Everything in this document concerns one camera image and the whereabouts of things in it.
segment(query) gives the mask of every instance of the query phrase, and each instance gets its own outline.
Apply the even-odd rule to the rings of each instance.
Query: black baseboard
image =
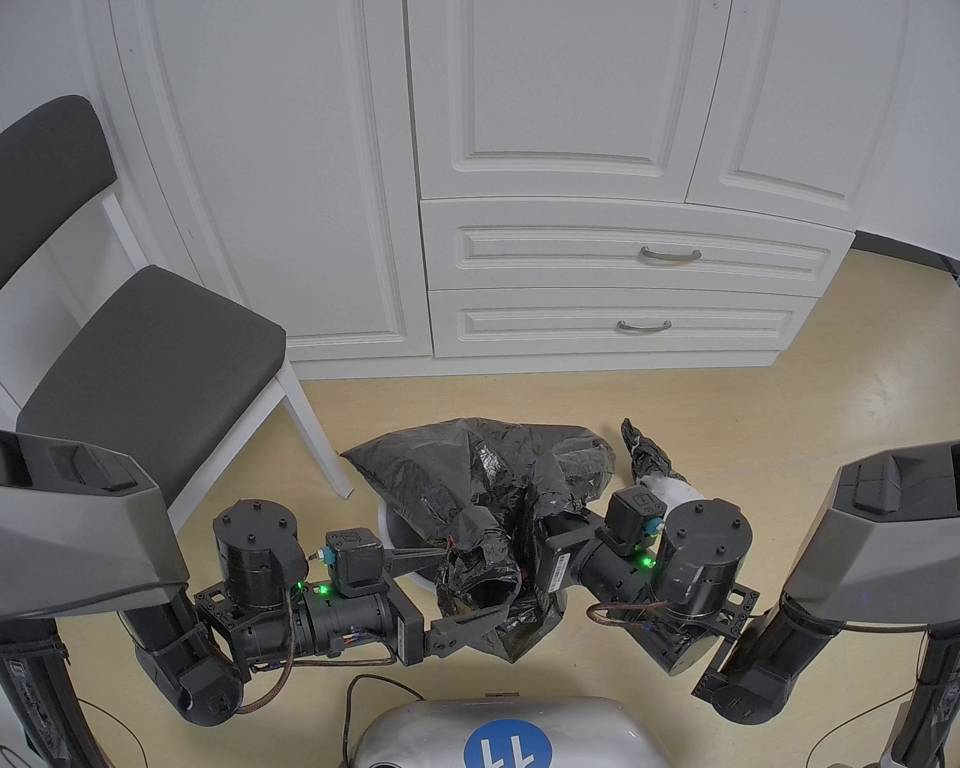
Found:
[[[894,240],[892,237],[884,237],[881,234],[872,232],[861,232],[859,229],[853,238],[851,248],[858,251],[869,251],[870,253],[879,253],[883,256],[893,256],[901,258],[904,261],[912,261],[914,264],[923,264],[925,267],[932,267],[935,270],[949,272],[954,278],[960,280],[960,261],[944,256],[936,251],[928,251],[920,246],[913,246],[909,243]]]

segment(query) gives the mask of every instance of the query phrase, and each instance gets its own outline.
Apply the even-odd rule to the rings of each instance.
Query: white chair frame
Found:
[[[112,191],[102,194],[100,204],[107,214],[110,226],[120,240],[120,245],[123,246],[133,270],[137,272],[148,266],[150,262],[133,235],[133,230],[120,207],[119,201],[116,199],[116,195]],[[67,307],[76,316],[76,302],[72,297],[68,298],[69,288],[65,280],[56,268],[52,272],[51,277],[64,294]],[[86,317],[77,317],[77,321],[83,325]],[[331,447],[323,428],[317,421],[317,415],[313,412],[306,395],[303,393],[303,388],[300,386],[300,381],[297,379],[293,366],[290,365],[290,360],[284,356],[283,365],[276,372],[274,378],[263,388],[243,416],[230,428],[213,453],[201,464],[177,498],[174,499],[173,504],[170,505],[168,513],[175,531],[178,531],[193,514],[214,482],[227,468],[227,465],[233,461],[240,449],[247,444],[260,424],[274,412],[280,402],[286,406],[290,417],[297,426],[297,431],[300,432],[300,436],[310,449],[310,453],[313,454],[313,458],[320,465],[320,469],[323,470],[327,482],[338,495],[343,498],[350,496],[353,492],[353,486],[344,473],[340,464],[340,457]],[[19,407],[2,386],[0,386],[0,409],[14,422],[16,421]]]

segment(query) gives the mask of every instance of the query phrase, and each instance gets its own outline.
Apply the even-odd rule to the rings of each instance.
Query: barcode sticker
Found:
[[[399,616],[396,618],[396,654],[400,658],[400,663],[407,664],[407,625]]]
[[[560,585],[564,582],[564,574],[566,573],[566,566],[569,562],[569,552],[564,552],[557,559],[557,564],[553,568],[553,576],[550,577],[550,586],[546,589],[548,592],[555,592],[560,588]]]

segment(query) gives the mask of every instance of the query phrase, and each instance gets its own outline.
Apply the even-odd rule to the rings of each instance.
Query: drawer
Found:
[[[430,288],[693,288],[820,297],[852,232],[703,205],[424,200]]]
[[[657,288],[431,291],[437,357],[786,349],[816,299]]]

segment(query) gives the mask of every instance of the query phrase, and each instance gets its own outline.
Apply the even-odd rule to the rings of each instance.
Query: chair backrest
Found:
[[[0,288],[116,178],[100,121],[83,96],[60,96],[0,133]]]

